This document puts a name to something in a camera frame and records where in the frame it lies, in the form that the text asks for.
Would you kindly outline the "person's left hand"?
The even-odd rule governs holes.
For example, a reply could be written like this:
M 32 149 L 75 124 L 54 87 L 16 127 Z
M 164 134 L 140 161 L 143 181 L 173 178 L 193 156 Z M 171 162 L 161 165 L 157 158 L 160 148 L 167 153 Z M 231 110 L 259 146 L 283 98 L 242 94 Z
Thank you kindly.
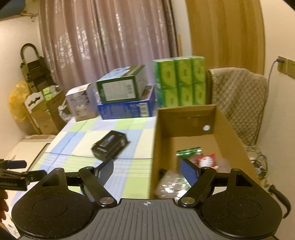
M 6 203 L 6 200 L 8 199 L 8 194 L 5 190 L 0 190 L 0 220 L 1 222 L 3 220 L 6 220 L 6 212 L 8 212 L 8 204 Z

